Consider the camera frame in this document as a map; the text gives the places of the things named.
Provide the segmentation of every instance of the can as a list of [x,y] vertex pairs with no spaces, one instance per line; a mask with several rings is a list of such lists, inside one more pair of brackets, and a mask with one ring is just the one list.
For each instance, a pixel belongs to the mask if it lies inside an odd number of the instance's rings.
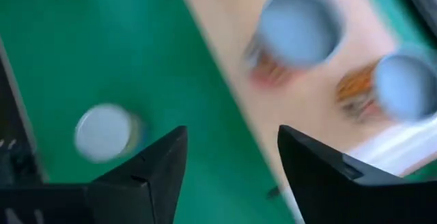
[[267,0],[245,51],[251,79],[264,87],[289,82],[329,60],[343,31],[334,0]]
[[337,84],[336,102],[358,122],[418,121],[437,112],[435,54],[399,49],[349,71]]
[[77,123],[74,142],[85,158],[103,163],[140,148],[145,136],[145,125],[138,115],[116,104],[99,104]]

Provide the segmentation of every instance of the green mat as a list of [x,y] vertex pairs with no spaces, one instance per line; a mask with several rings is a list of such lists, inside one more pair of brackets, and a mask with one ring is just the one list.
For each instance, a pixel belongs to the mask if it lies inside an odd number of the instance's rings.
[[436,48],[435,38],[413,8],[410,0],[371,0],[401,43],[421,44]]
[[[414,19],[387,21],[421,41]],[[275,183],[182,0],[0,0],[5,43],[50,182],[86,182],[120,164],[91,164],[73,146],[80,116],[115,102],[148,123],[150,141],[189,129],[176,223],[292,223]]]
[[410,174],[406,178],[413,181],[437,180],[437,160]]

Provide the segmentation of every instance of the light wood surface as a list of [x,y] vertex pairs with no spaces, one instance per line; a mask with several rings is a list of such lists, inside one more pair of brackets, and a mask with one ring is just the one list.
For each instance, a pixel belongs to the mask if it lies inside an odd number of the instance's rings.
[[280,124],[288,124],[349,152],[378,134],[388,122],[356,124],[334,103],[335,85],[351,68],[375,61],[395,41],[368,0],[336,0],[346,18],[337,55],[284,88],[262,90],[248,79],[244,50],[265,0],[187,0],[218,67],[277,180],[286,183],[277,149]]

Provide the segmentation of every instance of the white can lid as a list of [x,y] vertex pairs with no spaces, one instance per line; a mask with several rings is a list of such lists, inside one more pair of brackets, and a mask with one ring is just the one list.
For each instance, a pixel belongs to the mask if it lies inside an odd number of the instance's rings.
[[94,162],[117,157],[130,138],[130,114],[114,104],[99,104],[87,111],[76,126],[77,150]]

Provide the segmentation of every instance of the orange can label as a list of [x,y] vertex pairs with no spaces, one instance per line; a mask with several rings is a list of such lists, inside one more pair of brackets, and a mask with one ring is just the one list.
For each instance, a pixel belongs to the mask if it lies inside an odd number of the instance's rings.
[[249,45],[246,58],[253,63],[251,78],[255,83],[264,87],[275,87],[286,84],[300,73],[284,66],[271,52],[261,45],[255,38]]
[[378,62],[349,71],[337,84],[337,104],[346,115],[360,122],[385,117],[374,89],[373,74]]

